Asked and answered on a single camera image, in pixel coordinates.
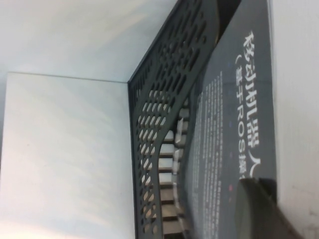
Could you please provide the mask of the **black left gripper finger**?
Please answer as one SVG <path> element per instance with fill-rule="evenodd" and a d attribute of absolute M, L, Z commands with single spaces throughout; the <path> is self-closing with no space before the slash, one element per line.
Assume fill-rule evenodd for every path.
<path fill-rule="evenodd" d="M 238 239 L 308 239 L 310 222 L 301 199 L 283 195 L 273 178 L 238 181 L 235 227 Z"/>

